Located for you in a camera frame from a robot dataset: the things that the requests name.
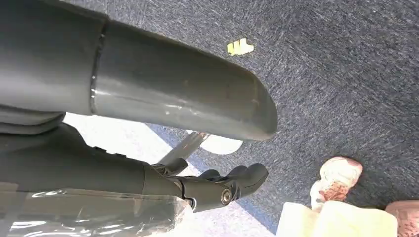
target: yellow debris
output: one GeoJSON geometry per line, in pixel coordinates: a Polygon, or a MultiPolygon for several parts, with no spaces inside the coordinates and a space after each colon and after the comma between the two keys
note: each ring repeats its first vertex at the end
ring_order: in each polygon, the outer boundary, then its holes
{"type": "Polygon", "coordinates": [[[254,51],[254,46],[247,43],[247,39],[243,38],[227,45],[227,52],[231,55],[243,55],[254,51]]]}

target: gray carpet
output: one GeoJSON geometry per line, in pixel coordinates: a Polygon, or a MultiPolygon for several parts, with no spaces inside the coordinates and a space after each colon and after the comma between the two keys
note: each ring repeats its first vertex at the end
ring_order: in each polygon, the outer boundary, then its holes
{"type": "MultiPolygon", "coordinates": [[[[356,205],[419,198],[419,1],[68,0],[244,66],[276,102],[278,132],[228,156],[192,162],[227,172],[261,162],[270,176],[240,202],[275,232],[285,201],[309,204],[321,164],[336,155],[364,166],[356,205]],[[230,57],[248,37],[253,53],[230,57]]],[[[151,126],[174,143],[186,133],[151,126]]]]}

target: metal rod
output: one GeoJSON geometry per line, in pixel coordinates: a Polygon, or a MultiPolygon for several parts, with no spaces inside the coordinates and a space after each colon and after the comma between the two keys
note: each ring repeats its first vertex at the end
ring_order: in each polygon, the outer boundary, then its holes
{"type": "Polygon", "coordinates": [[[209,137],[210,134],[203,132],[192,132],[174,147],[159,164],[169,165],[177,158],[188,159],[188,157],[198,149],[198,147],[209,137]]]}

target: plastic wrap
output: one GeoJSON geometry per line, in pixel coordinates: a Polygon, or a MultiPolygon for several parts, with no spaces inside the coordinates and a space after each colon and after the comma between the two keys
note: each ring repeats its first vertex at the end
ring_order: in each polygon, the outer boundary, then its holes
{"type": "Polygon", "coordinates": [[[0,183],[0,232],[8,237],[143,237],[169,232],[192,213],[172,196],[17,188],[0,183]]]}

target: sneaker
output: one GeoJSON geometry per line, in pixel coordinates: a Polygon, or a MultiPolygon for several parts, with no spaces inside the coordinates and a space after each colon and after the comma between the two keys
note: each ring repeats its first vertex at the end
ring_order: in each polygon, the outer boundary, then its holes
{"type": "Polygon", "coordinates": [[[385,211],[397,218],[398,237],[419,237],[419,201],[396,201],[385,211]]]}
{"type": "Polygon", "coordinates": [[[329,200],[343,201],[349,190],[358,182],[362,165],[349,158],[334,157],[320,168],[321,179],[310,190],[311,208],[320,212],[329,200]]]}

